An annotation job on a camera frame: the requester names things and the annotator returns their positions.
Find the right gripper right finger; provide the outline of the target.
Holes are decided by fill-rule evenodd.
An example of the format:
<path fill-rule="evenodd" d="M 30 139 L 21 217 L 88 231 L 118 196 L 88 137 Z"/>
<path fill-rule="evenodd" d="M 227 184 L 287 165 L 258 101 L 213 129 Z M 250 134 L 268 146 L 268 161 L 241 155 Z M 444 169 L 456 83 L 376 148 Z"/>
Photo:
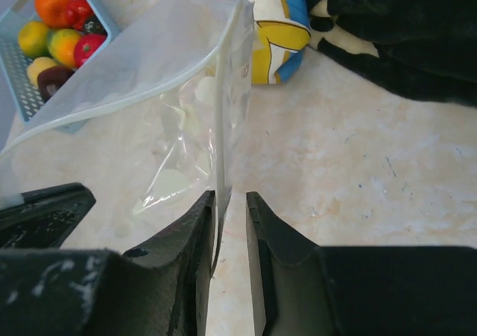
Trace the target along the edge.
<path fill-rule="evenodd" d="M 318 246 L 246 194 L 255 335 L 334 335 Z"/>

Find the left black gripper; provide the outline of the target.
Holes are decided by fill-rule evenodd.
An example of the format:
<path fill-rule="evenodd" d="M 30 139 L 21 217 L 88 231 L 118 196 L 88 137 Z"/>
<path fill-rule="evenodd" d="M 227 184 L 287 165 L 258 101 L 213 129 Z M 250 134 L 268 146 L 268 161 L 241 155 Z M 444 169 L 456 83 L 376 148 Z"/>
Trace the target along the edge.
<path fill-rule="evenodd" d="M 80 183 L 1 210 L 1 248 L 58 248 L 95 205 Z M 107 250 L 1 253 L 2 335 L 170 335 L 159 270 Z"/>

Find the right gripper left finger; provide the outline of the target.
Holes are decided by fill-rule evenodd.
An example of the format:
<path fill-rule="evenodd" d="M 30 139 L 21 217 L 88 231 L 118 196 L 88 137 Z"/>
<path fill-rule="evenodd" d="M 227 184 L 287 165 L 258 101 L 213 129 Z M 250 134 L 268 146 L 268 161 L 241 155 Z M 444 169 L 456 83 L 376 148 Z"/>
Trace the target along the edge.
<path fill-rule="evenodd" d="M 214 239 L 215 192 L 205 191 L 175 222 L 124 252 L 136 265 L 125 335 L 204 335 Z"/>

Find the red toy apple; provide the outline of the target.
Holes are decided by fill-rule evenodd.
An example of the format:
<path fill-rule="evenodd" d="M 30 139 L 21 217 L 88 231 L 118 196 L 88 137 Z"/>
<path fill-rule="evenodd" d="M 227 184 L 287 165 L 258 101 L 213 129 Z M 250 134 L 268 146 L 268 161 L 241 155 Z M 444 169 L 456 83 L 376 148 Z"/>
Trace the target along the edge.
<path fill-rule="evenodd" d="M 106 41 L 106 36 L 87 34 L 80 38 L 74 49 L 75 67 L 80 68 Z"/>

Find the clear dotted zip top bag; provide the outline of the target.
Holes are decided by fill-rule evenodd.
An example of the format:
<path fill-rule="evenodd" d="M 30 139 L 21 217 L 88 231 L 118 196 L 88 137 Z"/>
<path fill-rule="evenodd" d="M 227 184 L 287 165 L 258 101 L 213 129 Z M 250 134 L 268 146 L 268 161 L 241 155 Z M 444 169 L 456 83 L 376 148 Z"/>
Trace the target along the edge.
<path fill-rule="evenodd" d="M 248 0 L 160 0 L 80 68 L 1 152 L 1 207 L 80 183 L 96 203 L 68 247 L 126 250 L 215 192 L 219 248 L 247 115 Z"/>

